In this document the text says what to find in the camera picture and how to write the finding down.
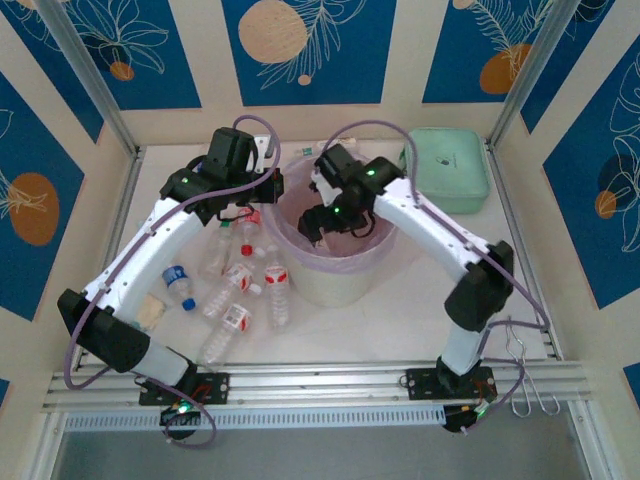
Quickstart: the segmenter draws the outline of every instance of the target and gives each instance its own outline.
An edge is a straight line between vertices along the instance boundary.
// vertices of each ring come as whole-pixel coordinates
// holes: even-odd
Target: metal hook
[[[507,353],[509,353],[509,355],[511,355],[511,357],[518,363],[522,364],[523,368],[524,368],[524,354],[527,351],[527,348],[525,347],[524,343],[520,341],[520,339],[518,339],[518,337],[516,337],[514,331],[513,331],[513,325],[507,325],[505,327],[506,333],[507,333],[507,345],[506,345],[506,349],[507,349]],[[520,358],[518,358],[518,356],[513,353],[511,351],[511,349],[509,348],[511,346],[511,335],[514,336],[514,338],[516,338],[518,340],[518,343],[522,346],[522,355]],[[516,417],[519,418],[526,418],[529,415],[531,415],[531,400],[529,399],[529,393],[527,392],[527,389],[525,388],[524,382],[525,380],[523,380],[522,385],[520,386],[520,388],[522,388],[522,392],[524,393],[524,398],[527,404],[527,409],[525,411],[525,413],[521,413],[518,411],[518,409],[516,408],[516,402],[514,401],[513,397],[511,397],[511,411],[513,412],[513,414]]]
[[[509,353],[509,355],[511,355],[511,357],[513,357],[513,359],[520,363],[522,365],[522,367],[525,369],[524,374],[525,374],[525,378],[524,381],[522,382],[522,390],[524,392],[524,398],[525,401],[527,403],[527,410],[526,413],[521,413],[517,410],[517,408],[515,407],[515,402],[513,400],[513,398],[511,398],[511,411],[520,418],[525,418],[528,417],[529,415],[531,415],[531,400],[529,398],[529,394],[527,393],[527,388],[525,383],[527,381],[529,381],[529,384],[531,385],[531,389],[533,390],[534,395],[536,396],[536,400],[538,401],[538,404],[540,405],[540,410],[542,410],[546,415],[553,417],[554,415],[557,415],[560,413],[560,402],[558,402],[558,399],[556,398],[555,395],[552,395],[551,398],[553,400],[553,402],[555,403],[555,409],[554,410],[549,410],[547,409],[547,407],[545,406],[544,402],[542,401],[542,398],[540,397],[540,392],[538,391],[538,387],[536,387],[535,382],[533,381],[533,378],[531,378],[531,375],[529,374],[529,372],[526,369],[526,352],[527,352],[527,347],[524,344],[524,342],[522,340],[520,340],[520,338],[518,337],[518,335],[516,335],[515,331],[513,330],[513,325],[508,325],[507,327],[507,345],[506,345],[506,349],[507,352]],[[513,336],[513,338],[516,340],[516,342],[518,342],[520,344],[520,346],[522,347],[522,354],[520,356],[520,358],[518,358],[516,356],[515,353],[513,353],[511,351],[510,344],[511,344],[511,337]]]

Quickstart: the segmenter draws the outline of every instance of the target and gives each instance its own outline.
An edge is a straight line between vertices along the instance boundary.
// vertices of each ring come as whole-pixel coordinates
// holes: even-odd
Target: green box
[[[410,135],[418,147],[418,191],[445,213],[479,212],[491,188],[480,136],[458,128],[418,128]],[[400,165],[411,173],[408,143]]]

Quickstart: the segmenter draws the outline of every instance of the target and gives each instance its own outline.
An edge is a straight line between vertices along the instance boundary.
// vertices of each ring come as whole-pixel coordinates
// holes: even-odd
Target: white trash bin
[[[283,169],[285,193],[276,205],[262,207],[263,223],[280,247],[300,295],[319,306],[343,307],[367,293],[376,267],[393,248],[396,228],[377,219],[373,232],[364,239],[332,233],[325,236],[327,248],[311,245],[298,233],[297,224],[306,209],[322,203],[320,195],[309,188],[316,158],[294,160]],[[359,155],[355,158],[369,161]]]

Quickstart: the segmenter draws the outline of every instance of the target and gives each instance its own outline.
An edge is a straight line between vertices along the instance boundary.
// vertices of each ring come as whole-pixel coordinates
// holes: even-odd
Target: crushed plastic bottle
[[[267,267],[264,270],[264,284],[269,301],[269,323],[276,330],[285,328],[291,316],[289,313],[289,271],[275,245],[267,248]]]
[[[262,219],[258,210],[252,211],[249,207],[241,208],[238,215],[246,215],[236,220],[235,226],[242,239],[240,253],[245,257],[250,257],[253,255],[255,238],[260,234]]]
[[[243,306],[234,303],[220,320],[198,353],[199,363],[212,370],[217,370],[224,365],[238,337],[249,327],[251,313]]]
[[[217,281],[227,268],[231,244],[233,243],[233,230],[230,222],[222,222],[220,228],[214,230],[207,244],[204,258],[200,264],[198,274],[204,281],[213,283]]]
[[[211,293],[202,302],[202,315],[211,320],[217,320],[220,315],[245,292],[255,295],[262,293],[260,285],[254,283],[251,269],[242,263],[234,264],[221,277]]]
[[[196,308],[196,301],[193,299],[193,284],[184,271],[182,265],[171,265],[162,272],[162,279],[167,285],[169,296],[182,308],[190,312]]]

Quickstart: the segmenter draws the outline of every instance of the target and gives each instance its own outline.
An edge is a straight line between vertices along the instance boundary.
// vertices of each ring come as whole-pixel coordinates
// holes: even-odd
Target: white table surface
[[[281,166],[293,158],[294,152],[311,142],[287,142],[283,145]],[[206,152],[207,146],[147,147],[140,177],[134,192],[120,247],[135,234],[158,198],[167,177],[192,158]],[[386,156],[392,161],[402,149],[400,141],[361,141],[360,153],[374,158]],[[454,217],[468,230],[491,243],[513,241],[495,185],[481,212]],[[217,222],[194,238],[178,259],[196,281],[196,301],[210,286],[198,281],[197,265],[206,241]],[[269,243],[266,234],[263,245]],[[523,281],[519,262],[516,278]],[[453,282],[443,268],[399,233],[396,245],[376,273],[372,289],[356,303],[337,309],[317,307],[302,299],[295,288],[291,297],[292,324],[284,333],[274,333],[266,318],[264,298],[252,300],[250,328],[229,357],[234,363],[306,363],[306,362],[384,362],[396,360],[435,360],[443,349],[451,321],[444,310],[444,300]],[[151,290],[167,303],[168,309],[153,332],[153,338],[189,358],[195,359],[200,345],[211,327],[197,315],[173,307],[160,280]],[[507,315],[534,322],[533,309],[516,291],[505,309],[496,317]],[[525,342],[528,359],[545,359],[546,351],[538,331],[516,328]],[[505,331],[499,327],[489,339],[486,356],[510,358],[505,350]]]

